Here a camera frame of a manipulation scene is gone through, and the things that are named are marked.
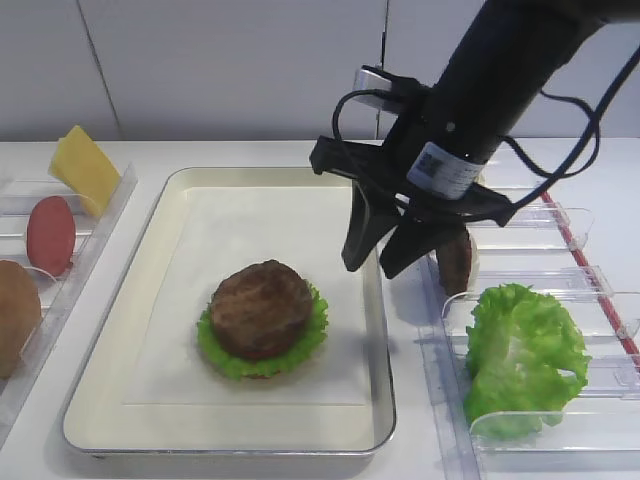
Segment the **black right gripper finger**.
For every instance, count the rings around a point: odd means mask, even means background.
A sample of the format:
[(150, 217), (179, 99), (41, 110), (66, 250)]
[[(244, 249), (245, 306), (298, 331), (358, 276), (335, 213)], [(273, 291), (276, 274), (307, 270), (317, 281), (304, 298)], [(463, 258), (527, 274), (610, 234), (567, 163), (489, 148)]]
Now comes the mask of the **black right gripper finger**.
[(379, 262), (385, 277), (395, 278), (459, 233), (459, 224), (402, 220), (380, 254)]

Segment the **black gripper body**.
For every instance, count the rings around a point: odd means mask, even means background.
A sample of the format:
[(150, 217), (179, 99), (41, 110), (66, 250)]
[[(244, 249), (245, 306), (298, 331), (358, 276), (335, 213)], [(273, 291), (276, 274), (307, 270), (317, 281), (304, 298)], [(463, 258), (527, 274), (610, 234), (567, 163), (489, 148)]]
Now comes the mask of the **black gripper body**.
[(508, 197), (477, 183), (459, 200), (426, 192), (396, 172), (380, 146), (321, 136), (309, 156), (313, 171), (335, 174), (365, 186), (422, 221), (473, 223), (491, 220), (503, 227), (512, 218)]

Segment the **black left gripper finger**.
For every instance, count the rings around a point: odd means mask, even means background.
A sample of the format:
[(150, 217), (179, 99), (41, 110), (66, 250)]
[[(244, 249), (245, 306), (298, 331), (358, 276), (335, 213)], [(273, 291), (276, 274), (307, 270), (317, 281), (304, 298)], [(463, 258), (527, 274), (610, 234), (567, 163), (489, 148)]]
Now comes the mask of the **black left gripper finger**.
[(399, 222), (395, 204), (372, 188), (352, 183), (351, 213), (342, 260), (349, 272), (357, 271), (377, 243)]

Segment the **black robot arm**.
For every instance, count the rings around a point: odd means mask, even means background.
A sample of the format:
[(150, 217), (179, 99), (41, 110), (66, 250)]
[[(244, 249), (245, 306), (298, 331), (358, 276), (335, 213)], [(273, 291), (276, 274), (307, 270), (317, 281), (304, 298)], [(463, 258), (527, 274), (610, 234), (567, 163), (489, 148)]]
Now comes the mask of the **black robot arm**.
[(504, 226), (533, 202), (537, 191), (513, 201), (477, 175), (586, 39), (638, 18), (635, 1), (487, 1), (435, 84), (363, 66), (352, 96), (395, 114), (393, 127), (379, 146), (320, 137), (310, 155), (316, 174), (352, 184), (347, 270), (380, 248), (393, 278), (468, 224)]

